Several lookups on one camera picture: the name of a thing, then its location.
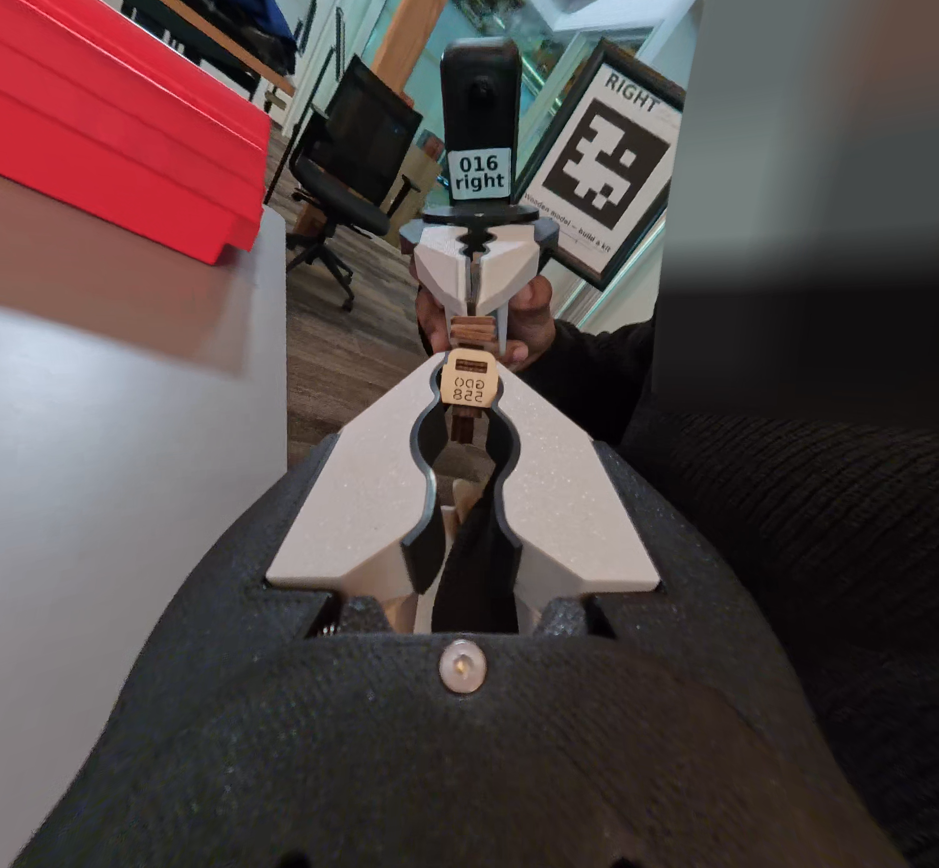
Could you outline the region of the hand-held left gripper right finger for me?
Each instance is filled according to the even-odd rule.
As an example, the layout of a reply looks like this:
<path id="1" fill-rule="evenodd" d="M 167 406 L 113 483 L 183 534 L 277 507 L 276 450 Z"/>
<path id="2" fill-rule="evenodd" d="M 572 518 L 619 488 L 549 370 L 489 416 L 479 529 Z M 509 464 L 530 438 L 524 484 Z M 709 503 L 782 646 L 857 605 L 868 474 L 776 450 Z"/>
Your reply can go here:
<path id="1" fill-rule="evenodd" d="M 519 376 L 500 371 L 495 426 L 508 459 L 494 489 L 520 632 L 557 598 L 650 593 L 660 575 L 593 440 Z"/>

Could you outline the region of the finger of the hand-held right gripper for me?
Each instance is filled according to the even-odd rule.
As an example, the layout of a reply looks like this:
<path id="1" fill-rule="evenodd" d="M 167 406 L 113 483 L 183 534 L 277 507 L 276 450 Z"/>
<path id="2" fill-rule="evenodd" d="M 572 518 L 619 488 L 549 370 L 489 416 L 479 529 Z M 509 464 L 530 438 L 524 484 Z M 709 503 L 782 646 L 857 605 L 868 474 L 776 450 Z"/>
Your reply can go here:
<path id="1" fill-rule="evenodd" d="M 537 273 L 540 256 L 534 223 L 493 227 L 483 252 L 474 258 L 474 306 L 477 316 L 494 316 L 498 355 L 508 340 L 508 302 Z"/>
<path id="2" fill-rule="evenodd" d="M 470 260 L 463 226 L 427 226 L 415 244 L 417 278 L 448 317 L 468 316 Z"/>

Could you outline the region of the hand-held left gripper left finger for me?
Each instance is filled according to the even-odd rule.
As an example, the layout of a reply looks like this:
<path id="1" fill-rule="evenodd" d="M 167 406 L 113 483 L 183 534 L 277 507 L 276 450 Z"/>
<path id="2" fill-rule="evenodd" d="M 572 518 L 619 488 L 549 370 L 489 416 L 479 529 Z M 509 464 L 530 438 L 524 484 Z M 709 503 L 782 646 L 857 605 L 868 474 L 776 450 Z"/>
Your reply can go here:
<path id="1" fill-rule="evenodd" d="M 429 358 L 341 429 L 268 567 L 271 586 L 369 596 L 393 630 L 415 630 L 447 551 L 432 469 L 448 441 L 442 363 Z"/>

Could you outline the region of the laser-cut wooden model part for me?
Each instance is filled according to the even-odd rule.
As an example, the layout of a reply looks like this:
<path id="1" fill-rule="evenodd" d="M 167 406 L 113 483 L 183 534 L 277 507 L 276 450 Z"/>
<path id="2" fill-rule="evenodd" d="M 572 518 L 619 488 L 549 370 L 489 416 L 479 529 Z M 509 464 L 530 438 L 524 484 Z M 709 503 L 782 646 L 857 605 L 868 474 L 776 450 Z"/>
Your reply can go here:
<path id="1" fill-rule="evenodd" d="M 451 349 L 440 368 L 440 402 L 451 413 L 451 439 L 473 442 L 476 423 L 491 409 L 499 391 L 494 355 L 477 348 Z"/>
<path id="2" fill-rule="evenodd" d="M 450 321 L 452 348 L 480 349 L 500 354 L 498 322 L 493 316 L 455 316 Z"/>

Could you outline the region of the person's right forearm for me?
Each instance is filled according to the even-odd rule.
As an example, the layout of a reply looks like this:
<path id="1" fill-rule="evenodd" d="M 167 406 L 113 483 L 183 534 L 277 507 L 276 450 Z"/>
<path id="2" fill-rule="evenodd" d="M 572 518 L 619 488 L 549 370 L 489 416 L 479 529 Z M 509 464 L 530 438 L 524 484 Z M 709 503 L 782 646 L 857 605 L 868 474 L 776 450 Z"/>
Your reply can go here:
<path id="1" fill-rule="evenodd" d="M 601 334 L 557 321 L 552 344 L 518 374 L 592 439 L 617 448 L 651 396 L 655 318 Z"/>

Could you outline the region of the person's right hand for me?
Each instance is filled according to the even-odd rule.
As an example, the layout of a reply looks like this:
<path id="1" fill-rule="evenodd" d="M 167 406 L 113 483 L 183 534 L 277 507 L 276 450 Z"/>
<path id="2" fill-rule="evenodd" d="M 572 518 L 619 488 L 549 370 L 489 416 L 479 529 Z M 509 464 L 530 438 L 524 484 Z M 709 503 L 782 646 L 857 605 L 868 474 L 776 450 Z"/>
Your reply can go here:
<path id="1" fill-rule="evenodd" d="M 551 347 L 556 335 L 550 311 L 552 295 L 549 280 L 537 274 L 509 301 L 508 340 L 500 361 L 511 371 L 524 371 Z M 417 288 L 415 309 L 428 351 L 433 354 L 449 350 L 452 346 L 443 307 L 422 284 Z"/>

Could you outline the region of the cardboard box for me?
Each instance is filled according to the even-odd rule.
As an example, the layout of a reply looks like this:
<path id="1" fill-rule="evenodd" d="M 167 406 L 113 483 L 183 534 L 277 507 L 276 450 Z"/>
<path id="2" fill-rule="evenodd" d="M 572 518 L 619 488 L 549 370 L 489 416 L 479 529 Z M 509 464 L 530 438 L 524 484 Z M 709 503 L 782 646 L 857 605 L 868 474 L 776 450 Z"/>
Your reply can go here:
<path id="1" fill-rule="evenodd" d="M 436 134 L 423 131 L 408 149 L 390 192 L 388 214 L 403 220 L 420 209 L 442 172 L 444 142 Z"/>

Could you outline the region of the wooden beam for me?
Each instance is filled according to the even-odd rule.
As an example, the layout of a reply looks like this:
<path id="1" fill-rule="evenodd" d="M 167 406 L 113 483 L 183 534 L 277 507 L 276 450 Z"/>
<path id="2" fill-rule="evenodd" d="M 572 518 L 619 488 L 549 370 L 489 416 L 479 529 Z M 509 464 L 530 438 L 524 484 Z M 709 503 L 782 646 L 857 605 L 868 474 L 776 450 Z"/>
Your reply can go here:
<path id="1" fill-rule="evenodd" d="M 448 0 L 401 0 L 376 51 L 371 69 L 398 96 Z"/>

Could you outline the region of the black office chair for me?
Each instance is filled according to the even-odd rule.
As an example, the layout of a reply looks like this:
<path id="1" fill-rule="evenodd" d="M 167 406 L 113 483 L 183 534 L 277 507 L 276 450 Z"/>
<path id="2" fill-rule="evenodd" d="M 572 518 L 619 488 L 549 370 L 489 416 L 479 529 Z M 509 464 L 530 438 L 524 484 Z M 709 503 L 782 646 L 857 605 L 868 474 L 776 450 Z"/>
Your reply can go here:
<path id="1" fill-rule="evenodd" d="M 353 55 L 326 110 L 316 112 L 299 136 L 288 165 L 299 188 L 293 198 L 323 215 L 317 230 L 287 234 L 287 265 L 321 262 L 346 292 L 343 310 L 353 308 L 353 271 L 328 247 L 336 228 L 385 237 L 392 216 L 381 204 L 392 190 L 422 116 Z"/>

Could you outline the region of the framed marker poster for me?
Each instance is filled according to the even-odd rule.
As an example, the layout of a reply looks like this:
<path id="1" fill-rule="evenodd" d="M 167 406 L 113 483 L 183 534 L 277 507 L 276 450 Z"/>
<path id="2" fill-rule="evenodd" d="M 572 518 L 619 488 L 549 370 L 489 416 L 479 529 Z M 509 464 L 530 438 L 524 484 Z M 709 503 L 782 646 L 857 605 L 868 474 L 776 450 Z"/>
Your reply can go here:
<path id="1" fill-rule="evenodd" d="M 605 290 L 665 213 L 683 87 L 599 40 L 518 177 L 559 228 L 553 257 Z"/>

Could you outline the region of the person's black sweater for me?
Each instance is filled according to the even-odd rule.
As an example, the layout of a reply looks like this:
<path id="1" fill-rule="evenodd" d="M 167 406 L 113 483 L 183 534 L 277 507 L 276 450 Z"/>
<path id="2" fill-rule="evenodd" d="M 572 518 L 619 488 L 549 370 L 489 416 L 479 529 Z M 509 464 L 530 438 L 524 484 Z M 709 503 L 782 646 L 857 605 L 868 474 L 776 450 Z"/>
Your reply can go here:
<path id="1" fill-rule="evenodd" d="M 907 862 L 937 866 L 937 432 L 645 401 L 619 450 L 760 606 Z"/>

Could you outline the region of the wooden workbench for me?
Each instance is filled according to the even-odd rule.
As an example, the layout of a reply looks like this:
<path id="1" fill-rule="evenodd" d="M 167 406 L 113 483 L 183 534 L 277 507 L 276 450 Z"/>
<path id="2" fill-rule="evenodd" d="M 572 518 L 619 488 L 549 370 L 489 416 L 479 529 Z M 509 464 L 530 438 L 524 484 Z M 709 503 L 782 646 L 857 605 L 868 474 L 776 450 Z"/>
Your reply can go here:
<path id="1" fill-rule="evenodd" d="M 276 72 L 258 59 L 252 52 L 244 49 L 236 40 L 232 40 L 222 30 L 217 29 L 205 17 L 193 10 L 189 5 L 181 0 L 152 0 L 164 5 L 175 15 L 182 18 L 193 28 L 199 30 L 204 36 L 217 43 L 222 49 L 234 56 L 242 65 L 256 72 L 261 79 L 269 82 L 273 87 L 283 91 L 288 97 L 292 98 L 296 89 L 293 84 L 285 77 L 276 74 Z"/>

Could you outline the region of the red plastic bin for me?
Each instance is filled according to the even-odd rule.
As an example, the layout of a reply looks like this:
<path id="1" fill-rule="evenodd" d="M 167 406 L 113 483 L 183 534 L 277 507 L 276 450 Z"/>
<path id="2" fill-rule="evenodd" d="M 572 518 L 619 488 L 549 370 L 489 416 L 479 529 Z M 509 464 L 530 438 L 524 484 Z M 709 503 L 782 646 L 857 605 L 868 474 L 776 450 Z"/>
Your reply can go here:
<path id="1" fill-rule="evenodd" d="M 264 112 L 101 0 L 1 0 L 1 174 L 205 264 L 250 251 Z"/>

